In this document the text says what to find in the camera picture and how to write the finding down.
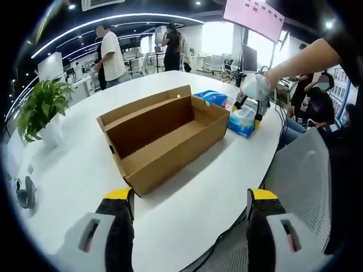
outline white flower pot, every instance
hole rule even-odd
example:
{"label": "white flower pot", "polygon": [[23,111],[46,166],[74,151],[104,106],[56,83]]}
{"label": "white flower pot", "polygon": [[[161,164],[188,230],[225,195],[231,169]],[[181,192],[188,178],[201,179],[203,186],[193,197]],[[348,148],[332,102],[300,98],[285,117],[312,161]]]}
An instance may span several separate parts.
{"label": "white flower pot", "polygon": [[55,115],[51,121],[47,123],[45,128],[38,132],[40,138],[42,138],[44,143],[50,148],[54,148],[62,142],[62,131],[58,120],[58,116]]}

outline tissue box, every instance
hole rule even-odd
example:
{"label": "tissue box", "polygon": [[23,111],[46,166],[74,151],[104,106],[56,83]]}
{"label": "tissue box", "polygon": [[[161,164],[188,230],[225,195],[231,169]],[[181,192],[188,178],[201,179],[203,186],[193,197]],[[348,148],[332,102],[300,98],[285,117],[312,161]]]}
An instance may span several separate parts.
{"label": "tissue box", "polygon": [[227,126],[234,132],[248,138],[255,129],[255,116],[255,110],[243,105],[241,109],[237,109],[231,113]]}
{"label": "tissue box", "polygon": [[144,196],[226,133],[229,111],[191,95],[190,86],[137,100],[97,118],[116,165]]}

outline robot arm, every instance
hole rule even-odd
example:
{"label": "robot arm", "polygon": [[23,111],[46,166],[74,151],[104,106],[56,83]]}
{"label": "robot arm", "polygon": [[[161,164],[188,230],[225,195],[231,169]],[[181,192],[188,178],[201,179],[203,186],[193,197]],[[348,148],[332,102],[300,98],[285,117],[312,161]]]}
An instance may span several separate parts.
{"label": "robot arm", "polygon": [[240,109],[246,99],[249,97],[258,103],[257,114],[255,117],[255,126],[262,120],[268,105],[268,96],[271,92],[271,85],[266,77],[262,74],[256,74],[246,81],[241,91],[237,95],[233,110]]}

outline pink screen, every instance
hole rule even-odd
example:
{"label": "pink screen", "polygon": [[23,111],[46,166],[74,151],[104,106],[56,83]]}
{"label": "pink screen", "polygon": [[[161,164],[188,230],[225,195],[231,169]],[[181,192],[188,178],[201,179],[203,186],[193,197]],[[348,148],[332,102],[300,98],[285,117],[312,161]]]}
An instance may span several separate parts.
{"label": "pink screen", "polygon": [[264,2],[227,0],[223,19],[245,26],[278,42],[285,17]]}

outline potted plant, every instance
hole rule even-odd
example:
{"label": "potted plant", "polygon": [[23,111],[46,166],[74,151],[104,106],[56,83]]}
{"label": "potted plant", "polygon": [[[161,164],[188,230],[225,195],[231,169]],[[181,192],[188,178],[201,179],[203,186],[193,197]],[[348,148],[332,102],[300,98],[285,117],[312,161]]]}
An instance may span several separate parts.
{"label": "potted plant", "polygon": [[70,94],[70,85],[61,78],[38,82],[20,110],[19,133],[27,142],[43,140],[48,146],[58,145],[61,139],[59,128],[54,124],[57,113],[65,116]]}

